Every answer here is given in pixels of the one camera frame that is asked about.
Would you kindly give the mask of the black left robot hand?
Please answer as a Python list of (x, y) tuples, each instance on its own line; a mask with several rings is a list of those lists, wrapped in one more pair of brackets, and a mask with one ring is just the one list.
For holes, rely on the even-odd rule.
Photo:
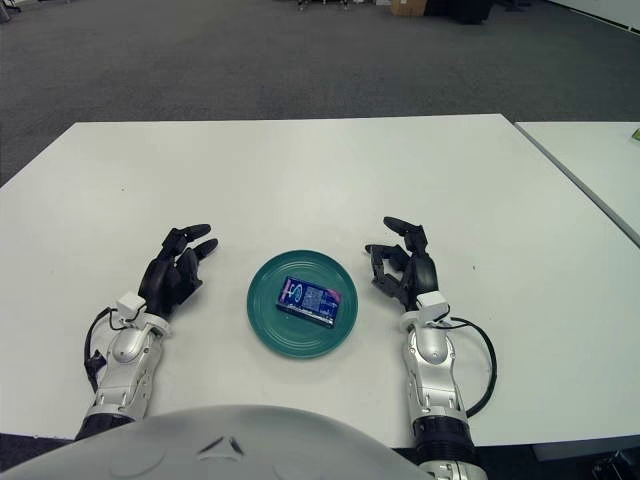
[(149, 263), (138, 295), (146, 302), (146, 312), (168, 321), (202, 284), (199, 264), (218, 246), (212, 238), (196, 246), (191, 243), (211, 232), (209, 224), (172, 228), (158, 255)]

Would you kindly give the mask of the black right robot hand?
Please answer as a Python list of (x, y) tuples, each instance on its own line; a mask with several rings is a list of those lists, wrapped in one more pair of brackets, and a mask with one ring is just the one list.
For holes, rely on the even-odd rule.
[(368, 244), (372, 284), (386, 296), (397, 299), (404, 309), (416, 311), (418, 296), (439, 290), (436, 266), (426, 251), (428, 241), (422, 225), (385, 216), (384, 225), (397, 233), (401, 245)]

